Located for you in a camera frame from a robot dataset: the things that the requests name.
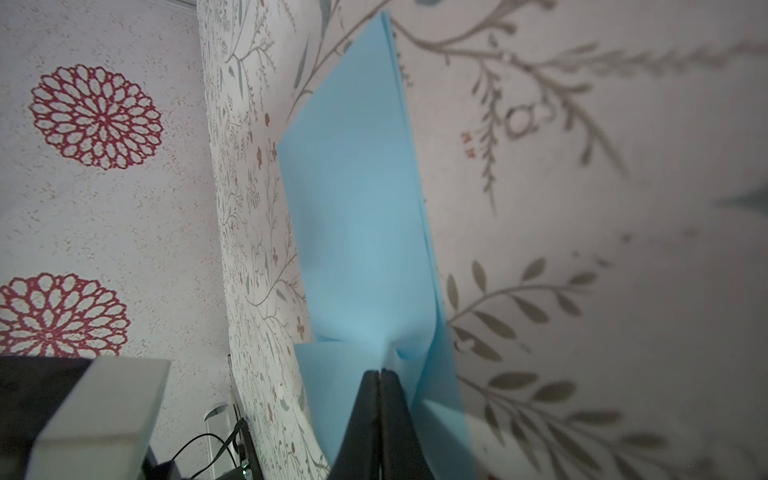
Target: leaf pattern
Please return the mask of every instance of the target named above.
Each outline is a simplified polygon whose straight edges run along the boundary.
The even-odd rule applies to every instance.
[[[640,472],[635,470],[629,462],[619,455],[614,455],[614,462],[616,462],[616,468],[621,473],[621,476],[624,477],[624,480],[644,480]]]
[[[531,447],[531,443],[528,441],[528,437],[525,436],[525,432],[523,432],[523,429],[514,419],[511,421],[510,429],[512,431],[512,436],[515,437],[515,440],[518,441],[518,445],[520,445],[520,450],[525,454],[525,458],[527,458],[531,465],[533,465],[533,468],[541,471],[541,465],[538,463],[538,458],[536,458],[536,454],[533,451],[533,447]]]
[[[576,441],[573,440],[570,436],[566,435],[562,430],[558,429],[552,424],[547,424],[547,427],[549,428],[549,432],[552,434],[552,437],[555,439],[555,441],[557,441],[557,443],[559,443],[560,446],[566,452],[568,452],[571,457],[576,458],[579,462],[591,468],[592,470],[595,470],[596,472],[603,471],[603,468],[600,467],[600,464],[598,464],[592,455],[584,450],[581,445],[576,443]]]
[[[512,329],[512,327],[508,326],[506,323],[502,322],[490,313],[484,313],[479,310],[475,310],[474,314],[496,335],[506,339],[517,338],[517,334],[515,334],[515,331]]]
[[[320,36],[326,36],[326,29],[331,21],[331,0],[320,1]]]
[[[528,317],[529,320],[531,320],[534,323],[546,323],[549,322],[549,315],[547,313],[534,305],[531,302],[528,302],[527,300],[516,296],[511,295],[511,298],[515,301],[515,303],[518,304],[518,307],[520,307],[520,310],[525,314],[526,317]]]
[[[544,272],[546,266],[547,260],[545,260],[544,257],[537,258],[525,268],[521,280],[525,282],[526,280],[532,280],[537,276],[540,276]]]
[[[622,419],[621,412],[616,410],[593,410],[585,412],[576,412],[569,415],[566,422],[580,422],[587,425],[605,426],[615,425]]]
[[[301,76],[304,74],[304,64],[306,63],[306,50],[310,47],[310,40],[307,39],[304,44],[304,53],[301,54],[301,60],[299,60],[299,69],[296,71],[296,80],[293,81],[293,88],[298,88],[301,83]]]
[[[536,402],[556,403],[570,399],[576,392],[576,384],[569,381],[550,383],[541,387],[534,395]]]
[[[472,340],[474,343],[472,346],[472,352],[486,360],[491,360],[492,362],[501,362],[502,356],[493,350],[489,344],[483,342],[477,336],[468,332],[467,330],[464,330],[463,328],[455,326],[453,329],[461,341]]]
[[[456,280],[453,275],[448,275],[448,301],[454,310],[458,309],[458,288],[456,288]]]
[[[498,427],[498,420],[496,419],[496,414],[493,412],[493,408],[491,407],[490,403],[485,404],[485,410],[483,412],[485,414],[485,421],[488,423],[488,427],[490,427],[493,435],[495,435],[499,443],[504,445],[502,430]]]
[[[584,272],[579,273],[578,275],[571,278],[568,283],[571,285],[590,285],[594,283],[595,280],[598,279],[598,275],[596,273],[592,272]]]
[[[558,305],[563,309],[564,312],[572,316],[581,316],[581,310],[578,308],[578,305],[576,305],[576,302],[563,295],[562,293],[557,293],[556,296],[558,299]]]
[[[485,270],[477,260],[472,261],[472,276],[475,278],[475,283],[477,283],[478,288],[485,293],[488,281],[485,278]]]
[[[621,443],[638,449],[663,449],[667,439],[655,433],[632,433],[621,437]]]
[[[538,375],[526,372],[501,373],[488,382],[488,386],[502,390],[518,390],[533,385],[538,381]]]

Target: cable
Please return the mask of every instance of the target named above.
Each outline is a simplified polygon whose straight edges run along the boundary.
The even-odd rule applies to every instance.
[[[237,433],[240,431],[240,429],[242,429],[242,428],[243,428],[243,425],[245,425],[245,419],[240,419],[240,420],[238,420],[238,421],[237,421],[237,423],[235,424],[235,428],[234,428],[234,429],[232,429],[232,433],[230,433],[230,436],[228,436],[228,437],[227,437],[227,439],[226,439],[226,440],[224,440],[224,442],[223,442],[223,443],[224,443],[224,445],[222,445],[222,446],[221,446],[221,448],[219,449],[219,452],[216,454],[216,456],[214,457],[214,459],[213,459],[213,460],[211,460],[211,461],[210,461],[210,463],[209,463],[208,465],[206,465],[206,466],[205,466],[205,468],[203,468],[202,470],[200,470],[198,473],[196,473],[196,474],[192,475],[192,476],[190,477],[190,480],[194,480],[195,478],[197,478],[197,476],[198,476],[199,474],[201,474],[201,473],[205,472],[206,470],[208,470],[208,469],[210,468],[210,466],[211,466],[211,465],[213,465],[213,464],[214,464],[214,462],[215,462],[216,460],[218,460],[218,459],[219,459],[219,457],[221,457],[221,454],[223,454],[223,453],[224,453],[224,450],[227,450],[227,451],[229,451],[229,449],[228,449],[227,447],[228,447],[228,446],[229,446],[229,444],[230,444],[230,443],[232,443],[232,441],[235,439],[235,437],[237,436]]]
[[[186,444],[184,444],[184,446],[183,446],[183,447],[181,447],[181,448],[179,449],[179,451],[178,451],[178,452],[176,452],[176,455],[174,455],[174,457],[171,459],[171,461],[175,460],[175,459],[176,459],[176,457],[178,457],[178,456],[179,456],[179,454],[180,454],[180,453],[182,453],[182,452],[184,451],[184,449],[185,449],[186,447],[188,447],[188,446],[189,446],[189,444],[190,444],[190,443],[194,442],[194,441],[195,441],[195,440],[197,440],[197,439],[202,439],[203,437],[214,437],[214,438],[216,438],[216,440],[218,440],[219,442],[221,442],[221,443],[222,443],[222,445],[224,445],[224,440],[222,440],[222,439],[221,439],[221,437],[220,437],[220,436],[218,436],[218,435],[216,435],[215,433],[201,433],[201,434],[199,434],[198,436],[196,436],[195,438],[191,439],[191,440],[190,440],[189,442],[187,442]],[[238,467],[238,465],[237,465],[237,462],[235,462],[235,458],[232,456],[232,452],[230,452],[230,450],[229,450],[229,449],[227,449],[227,453],[229,453],[229,454],[230,454],[230,458],[232,459],[232,465],[234,465],[234,466],[235,466],[235,468],[237,468],[237,467]]]

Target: blue paper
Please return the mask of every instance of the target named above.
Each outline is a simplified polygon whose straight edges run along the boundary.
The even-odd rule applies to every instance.
[[[393,369],[430,464],[452,468],[449,478],[469,478],[472,458],[387,14],[354,41],[277,151],[317,338],[295,351],[320,448],[333,463],[362,374]]]

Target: red mandala flower print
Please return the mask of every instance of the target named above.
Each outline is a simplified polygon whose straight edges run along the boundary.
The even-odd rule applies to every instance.
[[[43,75],[29,106],[45,141],[83,165],[128,168],[161,143],[160,112],[138,85],[101,67]]]
[[[41,273],[0,286],[0,355],[117,355],[130,323],[95,280]]]

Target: floral wallpaper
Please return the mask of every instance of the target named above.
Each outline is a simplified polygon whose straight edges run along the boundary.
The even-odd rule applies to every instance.
[[[762,478],[762,2],[198,5],[235,381],[265,478],[323,478],[275,144],[396,33],[477,478]]]
[[[230,393],[197,19],[31,0],[0,27],[0,355],[170,359],[168,460]]]

